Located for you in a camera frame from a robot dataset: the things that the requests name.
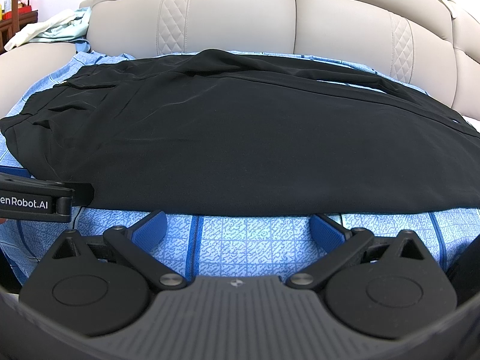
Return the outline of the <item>light green white clothes pile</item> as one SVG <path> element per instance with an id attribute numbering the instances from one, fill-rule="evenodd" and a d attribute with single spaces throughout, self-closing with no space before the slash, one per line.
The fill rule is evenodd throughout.
<path id="1" fill-rule="evenodd" d="M 91 8 L 83 7 L 68 15 L 51 17 L 46 21 L 27 24 L 5 45 L 11 51 L 28 43 L 86 43 Z"/>

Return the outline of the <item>beige padded headboard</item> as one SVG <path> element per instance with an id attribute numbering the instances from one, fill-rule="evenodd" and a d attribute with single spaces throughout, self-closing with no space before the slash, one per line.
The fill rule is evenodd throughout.
<path id="1" fill-rule="evenodd" d="M 89 0 L 79 43 L 1 57 L 1 113 L 78 51 L 149 58 L 204 49 L 366 65 L 479 117 L 479 0 Z"/>

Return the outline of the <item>black pants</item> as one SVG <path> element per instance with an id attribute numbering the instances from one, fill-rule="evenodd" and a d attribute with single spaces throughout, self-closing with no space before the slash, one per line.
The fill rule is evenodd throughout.
<path id="1" fill-rule="evenodd" d="M 371 72 L 297 58 L 196 55 L 82 67 L 1 121 L 40 180 L 92 207 L 176 214 L 415 214 L 479 206 L 479 133 Z"/>

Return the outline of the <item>dark wooden shelf furniture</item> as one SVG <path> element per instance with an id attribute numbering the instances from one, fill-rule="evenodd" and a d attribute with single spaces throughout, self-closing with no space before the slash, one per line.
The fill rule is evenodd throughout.
<path id="1" fill-rule="evenodd" d="M 30 3 L 25 7 L 19 7 L 19 0 L 10 0 L 11 8 L 7 18 L 1 16 L 1 54 L 7 52 L 5 46 L 19 30 L 27 24 L 34 24 L 38 21 L 38 10 L 33 10 Z"/>

